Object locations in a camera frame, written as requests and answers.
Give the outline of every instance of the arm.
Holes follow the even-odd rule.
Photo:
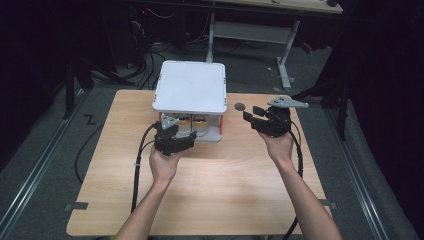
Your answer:
[[[182,152],[170,157],[162,155],[154,146],[150,152],[153,184],[115,236],[116,240],[147,239],[153,220],[169,184],[177,172]]]
[[[291,160],[293,139],[289,133],[264,139],[269,156],[274,161],[293,203],[297,220],[306,239],[342,239],[336,223],[317,197],[297,173]]]

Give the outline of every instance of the metal rail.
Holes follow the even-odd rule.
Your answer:
[[[88,90],[85,90],[85,91],[80,90],[78,92],[77,106],[74,108],[74,110],[71,112],[71,114],[69,115],[67,119],[65,118],[62,119],[62,122],[60,123],[58,129],[53,134],[52,138],[50,139],[49,143],[47,144],[46,148],[44,149],[37,163],[35,164],[34,169],[29,174],[27,180],[25,181],[25,183],[19,190],[18,194],[16,195],[15,199],[13,200],[6,214],[3,216],[0,222],[0,229],[1,229],[0,240],[8,238],[14,225],[18,221],[19,216],[25,209],[32,194],[35,192],[38,184],[43,178],[44,173],[46,172],[50,162],[53,159],[53,155],[57,149],[57,146],[59,145],[69,124],[74,118],[75,113],[77,112],[79,107],[82,105],[82,103],[85,101],[88,94],[89,94]]]
[[[374,201],[370,197],[364,182],[362,181],[361,175],[356,168],[355,161],[350,154],[349,148],[345,141],[343,141],[337,132],[337,120],[336,116],[330,109],[324,109],[324,114],[331,124],[331,129],[334,136],[337,139],[340,149],[344,155],[345,164],[348,170],[349,177],[352,181],[353,188],[358,197],[359,203],[361,204],[362,210],[364,211],[365,217],[367,218],[368,224],[370,225],[371,231],[374,234],[375,239],[389,239],[386,230],[381,223],[379,214],[375,207]]]

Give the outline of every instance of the wrist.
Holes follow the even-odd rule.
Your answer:
[[[280,159],[278,161],[275,162],[275,165],[277,165],[278,170],[283,174],[286,172],[291,172],[291,171],[295,171],[296,172],[296,168],[293,165],[293,162],[290,158],[288,159]]]
[[[171,184],[171,180],[154,179],[151,188],[159,191],[166,191],[168,189],[169,184]]]

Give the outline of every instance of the desk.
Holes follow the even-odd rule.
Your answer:
[[[251,5],[266,8],[292,9],[299,11],[306,10],[320,13],[343,13],[343,9],[340,7],[340,5],[330,7],[326,3],[326,1],[318,0],[213,0],[213,3],[216,2]],[[277,58],[277,65],[278,70],[280,72],[280,78],[283,88],[285,90],[290,90],[290,78],[287,74],[285,63],[289,55],[291,46],[293,44],[294,38],[296,36],[299,23],[300,21],[296,20],[294,21],[293,26],[291,28],[280,28],[254,24],[232,23],[227,21],[215,22],[215,14],[212,13],[209,27],[209,46],[208,53],[206,55],[206,62],[213,62],[214,37],[285,44],[282,56]]]
[[[117,92],[77,199],[88,207],[73,210],[68,234],[115,235],[128,218],[138,147],[145,130],[158,119],[153,95],[153,91]],[[222,140],[196,142],[187,150],[151,235],[271,235],[288,230],[295,214],[277,168],[263,140],[234,109],[241,102],[251,112],[253,105],[266,107],[274,97],[227,94]],[[291,114],[301,130],[304,179],[319,199],[325,199],[296,111]],[[146,142],[154,134],[149,133]],[[148,156],[149,149],[142,154],[139,200],[152,183]],[[295,151],[293,159],[297,164]]]

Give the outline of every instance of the forearm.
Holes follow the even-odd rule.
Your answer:
[[[166,182],[154,182],[146,196],[121,227],[115,239],[147,239],[168,186],[169,183]]]
[[[306,239],[342,239],[339,229],[321,202],[292,166],[277,166]]]

